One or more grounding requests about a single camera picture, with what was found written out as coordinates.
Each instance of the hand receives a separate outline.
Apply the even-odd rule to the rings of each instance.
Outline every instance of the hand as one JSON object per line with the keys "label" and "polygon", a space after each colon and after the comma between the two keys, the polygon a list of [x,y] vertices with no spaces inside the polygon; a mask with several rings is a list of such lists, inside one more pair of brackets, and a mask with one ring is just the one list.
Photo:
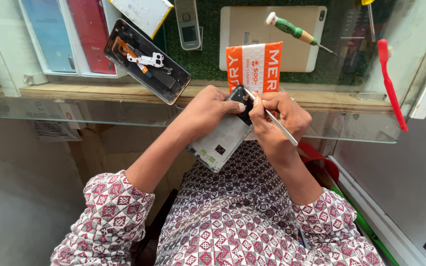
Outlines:
{"label": "hand", "polygon": [[298,156],[295,146],[282,131],[264,117],[264,108],[279,110],[280,123],[300,141],[311,123],[310,114],[303,110],[286,92],[268,92],[258,94],[254,100],[254,108],[249,112],[257,142],[263,148],[272,167],[278,171],[288,168]]}
{"label": "hand", "polygon": [[181,130],[189,142],[209,133],[219,124],[223,115],[239,114],[246,109],[243,103],[225,102],[228,95],[229,93],[221,91],[215,86],[206,86],[175,118],[171,126]]}

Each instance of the printed shirt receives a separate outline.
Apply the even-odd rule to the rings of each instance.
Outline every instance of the printed shirt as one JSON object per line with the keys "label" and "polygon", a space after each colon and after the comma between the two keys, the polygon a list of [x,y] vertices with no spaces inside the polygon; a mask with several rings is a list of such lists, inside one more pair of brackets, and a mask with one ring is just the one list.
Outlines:
{"label": "printed shirt", "polygon": [[[129,265],[154,195],[132,186],[124,171],[92,178],[84,193],[87,208],[55,248],[52,265]],[[382,266],[355,218],[352,206],[327,189],[311,204],[294,204],[257,142],[247,141],[219,173],[199,162],[186,172],[155,264]],[[310,249],[297,241],[298,230]]]}

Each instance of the green screwdriver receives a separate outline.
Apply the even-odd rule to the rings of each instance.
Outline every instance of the green screwdriver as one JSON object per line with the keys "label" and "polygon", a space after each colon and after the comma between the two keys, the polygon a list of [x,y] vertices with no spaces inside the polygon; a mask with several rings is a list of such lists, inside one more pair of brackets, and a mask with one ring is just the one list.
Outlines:
{"label": "green screwdriver", "polygon": [[274,24],[274,26],[281,31],[288,33],[292,35],[295,39],[299,39],[304,43],[307,43],[309,45],[318,46],[321,49],[337,55],[335,52],[331,51],[330,49],[320,45],[318,41],[313,38],[308,32],[302,30],[299,27],[295,27],[292,23],[288,22],[287,20],[283,18],[279,18],[275,15],[275,12],[272,12],[269,14],[269,17],[267,17],[266,23],[270,25],[271,23]]}

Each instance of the green grass mat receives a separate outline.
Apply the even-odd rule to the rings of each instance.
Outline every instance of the green grass mat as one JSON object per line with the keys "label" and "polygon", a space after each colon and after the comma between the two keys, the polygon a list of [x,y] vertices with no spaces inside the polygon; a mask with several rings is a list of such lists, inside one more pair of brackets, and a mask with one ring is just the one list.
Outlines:
{"label": "green grass mat", "polygon": [[[375,23],[385,22],[395,0],[380,0],[373,4]],[[175,10],[165,20],[168,55],[185,68],[193,79],[226,81],[225,71],[219,69],[220,11],[224,6],[326,6],[328,14],[321,37],[321,44],[333,50],[339,41],[341,25],[348,9],[360,8],[354,0],[197,0],[199,25],[204,27],[203,50],[185,51],[180,45]],[[369,44],[368,52],[359,55],[359,65],[354,72],[341,73],[333,67],[338,57],[320,49],[315,70],[310,73],[281,72],[280,82],[359,85],[363,82],[369,61],[375,51]]]}

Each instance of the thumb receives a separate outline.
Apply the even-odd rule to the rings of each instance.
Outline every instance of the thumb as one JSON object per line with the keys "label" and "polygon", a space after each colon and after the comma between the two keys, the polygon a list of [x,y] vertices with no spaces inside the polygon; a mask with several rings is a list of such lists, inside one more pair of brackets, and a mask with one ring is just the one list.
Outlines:
{"label": "thumb", "polygon": [[267,126],[261,97],[256,97],[254,99],[254,107],[249,112],[249,118],[251,118],[251,122],[254,125],[254,130],[260,130]]}
{"label": "thumb", "polygon": [[220,102],[223,110],[223,114],[240,114],[244,112],[246,106],[243,103],[237,101],[225,101]]}

